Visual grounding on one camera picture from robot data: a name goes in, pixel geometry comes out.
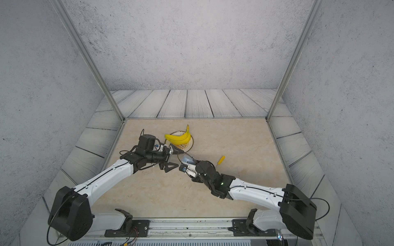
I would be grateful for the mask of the yellow handled screwdriver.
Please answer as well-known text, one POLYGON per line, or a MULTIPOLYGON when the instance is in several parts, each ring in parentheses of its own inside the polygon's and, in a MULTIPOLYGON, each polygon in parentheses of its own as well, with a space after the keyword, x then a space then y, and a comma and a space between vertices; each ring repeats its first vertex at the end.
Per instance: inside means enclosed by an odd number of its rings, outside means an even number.
POLYGON ((220 165, 224 160, 225 160, 225 156, 222 156, 222 157, 218 160, 218 162, 215 164, 215 166, 220 165))

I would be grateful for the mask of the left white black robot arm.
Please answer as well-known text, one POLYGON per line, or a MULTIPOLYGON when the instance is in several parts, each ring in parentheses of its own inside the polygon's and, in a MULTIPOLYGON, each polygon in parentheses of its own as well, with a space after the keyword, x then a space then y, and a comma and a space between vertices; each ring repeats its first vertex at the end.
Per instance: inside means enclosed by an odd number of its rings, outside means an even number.
POLYGON ((96 214, 91 211, 94 203, 123 179, 155 165, 169 172, 178 167, 169 160, 184 151, 173 144, 165 145, 149 134, 139 137, 139 143, 129 151, 122 151, 120 158, 109 168, 73 188, 64 186, 56 193, 48 218, 48 228, 55 229, 70 241, 77 241, 87 233, 105 231, 108 236, 132 237, 138 232, 133 216, 116 209, 115 213, 96 214))

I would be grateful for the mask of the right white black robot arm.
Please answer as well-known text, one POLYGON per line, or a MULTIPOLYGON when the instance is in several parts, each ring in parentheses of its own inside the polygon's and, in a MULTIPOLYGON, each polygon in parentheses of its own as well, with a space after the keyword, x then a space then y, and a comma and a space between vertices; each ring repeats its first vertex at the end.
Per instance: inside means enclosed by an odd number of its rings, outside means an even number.
POLYGON ((270 188, 245 182, 231 175, 220 174, 211 162, 182 162, 179 170, 193 182, 203 183, 215 197, 243 200, 268 208, 267 212, 252 209, 247 218, 246 231, 257 235, 260 231, 288 229, 293 235, 312 240, 317 206, 295 185, 270 188))

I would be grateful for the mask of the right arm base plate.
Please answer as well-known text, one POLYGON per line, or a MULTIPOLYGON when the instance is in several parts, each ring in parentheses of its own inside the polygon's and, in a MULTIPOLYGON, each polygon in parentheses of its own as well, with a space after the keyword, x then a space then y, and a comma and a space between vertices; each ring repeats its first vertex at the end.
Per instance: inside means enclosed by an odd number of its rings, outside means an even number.
POLYGON ((257 209, 251 209, 246 219, 233 219, 232 226, 228 228, 229 231, 233 232, 233 236, 251 236, 251 237, 273 237, 276 236, 275 229, 269 229, 262 231, 253 225, 253 217, 255 216, 257 209))

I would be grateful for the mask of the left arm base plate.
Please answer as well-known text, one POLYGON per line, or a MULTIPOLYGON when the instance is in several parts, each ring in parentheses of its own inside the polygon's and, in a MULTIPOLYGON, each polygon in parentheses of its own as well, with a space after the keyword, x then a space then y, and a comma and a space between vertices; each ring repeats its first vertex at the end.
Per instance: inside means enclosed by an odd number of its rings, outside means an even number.
POLYGON ((133 219, 133 216, 125 210, 115 209, 117 215, 124 217, 123 223, 116 230, 106 230, 105 237, 136 237, 144 238, 148 236, 150 220, 133 219))

